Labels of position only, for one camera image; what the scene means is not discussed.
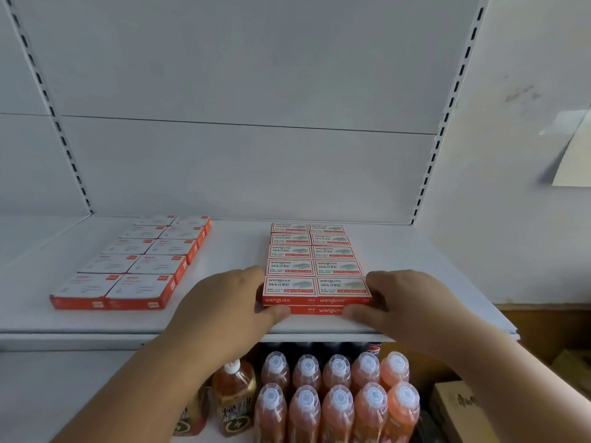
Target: cardboard box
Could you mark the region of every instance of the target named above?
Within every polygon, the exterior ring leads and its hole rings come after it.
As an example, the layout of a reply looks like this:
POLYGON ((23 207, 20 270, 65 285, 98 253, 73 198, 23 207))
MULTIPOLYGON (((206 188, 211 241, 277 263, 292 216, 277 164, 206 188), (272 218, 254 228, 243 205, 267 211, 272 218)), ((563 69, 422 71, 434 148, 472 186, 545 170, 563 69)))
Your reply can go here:
POLYGON ((314 271, 318 276, 363 276, 364 271, 355 260, 314 260, 314 271))
POLYGON ((591 350, 563 350, 552 370, 591 401, 591 350))
POLYGON ((108 309, 105 296, 122 276, 77 273, 52 293, 49 300, 55 309, 108 309))
POLYGON ((111 309, 164 309, 176 286, 173 275, 123 275, 107 303, 111 309))
POLYGON ((120 238, 131 239, 156 239, 159 238, 166 227, 159 225, 154 227, 152 225, 134 225, 129 230, 124 231, 119 235, 120 238))
POLYGON ((109 245, 103 253, 113 254, 144 254, 146 250, 154 243, 154 239, 127 239, 119 238, 109 245))
POLYGON ((314 259, 356 259, 353 247, 314 245, 312 247, 312 253, 314 259))
POLYGON ((270 259, 267 275, 314 276, 314 265, 311 259, 270 259))
POLYGON ((270 245, 269 258, 312 259, 312 247, 309 245, 270 245))
POLYGON ((266 276, 262 304, 315 305, 318 300, 314 278, 303 276, 266 276))
POLYGON ((125 273, 139 255, 100 253, 78 269, 80 273, 125 273))
POLYGON ((170 225, 175 217, 175 215, 147 214, 136 218, 134 225, 170 225))
POLYGON ((343 306, 289 305, 295 315, 343 315, 343 306))
POLYGON ((312 245, 346 245, 351 246, 349 238, 345 234, 313 234, 312 245))
POLYGON ((309 233, 308 224, 274 222, 271 224, 271 233, 309 233))
POLYGON ((372 296, 365 279, 317 276, 319 305, 349 305, 353 303, 368 304, 372 296))
POLYGON ((196 239, 197 248, 199 248, 205 239, 205 228, 197 225, 186 228, 176 226, 168 227, 167 230, 160 235, 160 239, 196 239))
POLYGON ((311 245, 308 233, 271 233, 271 244, 280 245, 311 245))
POLYGON ((174 279, 179 284, 186 269, 187 258, 185 255, 142 255, 127 272, 145 275, 174 275, 174 279))
POLYGON ((435 384, 430 405, 433 418, 450 443, 499 443, 478 400, 464 381, 435 384))
POLYGON ((310 224, 310 233, 345 234, 342 225, 333 224, 310 224))
POLYGON ((145 253, 148 255, 185 255, 187 264, 191 264, 197 254, 197 240, 156 239, 145 253))
POLYGON ((209 234, 211 230, 211 217, 210 216, 177 216, 176 220, 172 223, 174 227, 203 227, 205 229, 205 235, 209 234))

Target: bottle cap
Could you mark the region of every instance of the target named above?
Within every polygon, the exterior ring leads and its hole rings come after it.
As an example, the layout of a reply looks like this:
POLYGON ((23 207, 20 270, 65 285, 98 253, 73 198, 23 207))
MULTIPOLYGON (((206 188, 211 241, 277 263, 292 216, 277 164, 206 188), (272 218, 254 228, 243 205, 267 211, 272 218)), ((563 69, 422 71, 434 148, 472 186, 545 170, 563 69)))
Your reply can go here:
POLYGON ((333 373, 339 377, 343 377, 345 374, 351 371, 349 361, 340 354, 332 356, 329 360, 329 364, 330 368, 333 370, 333 373))
POLYGON ((380 361, 373 354, 364 351, 359 355, 359 366, 366 373, 373 373, 380 367, 380 361))
POLYGON ((380 384, 370 382, 363 389, 365 401, 372 409, 386 410, 388 395, 380 384))
POLYGON ((238 370, 240 370, 240 359, 236 359, 234 362, 230 362, 229 364, 225 364, 223 367, 223 371, 228 374, 234 374, 238 370))
POLYGON ((300 409, 304 412, 313 410, 315 405, 319 402, 318 393, 316 393, 316 390, 312 386, 302 386, 297 389, 294 399, 297 401, 300 409))
POLYGON ((408 371, 408 359, 402 353, 392 351, 386 357, 388 360, 388 367, 395 373, 404 374, 408 371))
POLYGON ((351 409, 353 406, 353 395, 351 395, 347 387, 342 385, 337 385, 330 389, 328 398, 333 407, 340 412, 351 409))
POLYGON ((277 409, 283 394, 281 393, 281 387, 277 384, 267 384, 262 387, 259 397, 262 397, 265 409, 277 409))
POLYGON ((402 407, 414 409, 418 406, 420 397, 417 389, 408 382, 401 382, 396 387, 396 398, 402 407))
POLYGON ((287 360, 283 353, 279 351, 273 351, 272 353, 267 356, 265 360, 267 367, 269 368, 269 372, 272 374, 279 374, 283 371, 285 366, 287 365, 287 360))
POLYGON ((311 354, 305 354, 298 361, 300 372, 304 376, 312 376, 318 370, 318 361, 311 354))

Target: hand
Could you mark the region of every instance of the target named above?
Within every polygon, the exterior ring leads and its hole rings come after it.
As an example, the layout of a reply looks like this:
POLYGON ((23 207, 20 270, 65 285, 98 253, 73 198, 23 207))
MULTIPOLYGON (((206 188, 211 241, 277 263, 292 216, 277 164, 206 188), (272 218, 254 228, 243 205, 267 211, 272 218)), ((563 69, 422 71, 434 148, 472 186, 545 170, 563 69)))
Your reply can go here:
POLYGON ((366 282, 370 290, 383 296, 388 312, 349 305, 343 316, 440 359, 445 359, 458 337, 480 320, 446 285, 426 273, 369 272, 366 282))
POLYGON ((246 354, 290 314, 285 305, 255 313, 256 290, 265 280, 259 266, 211 275, 183 298, 162 336, 183 346, 210 373, 246 354))

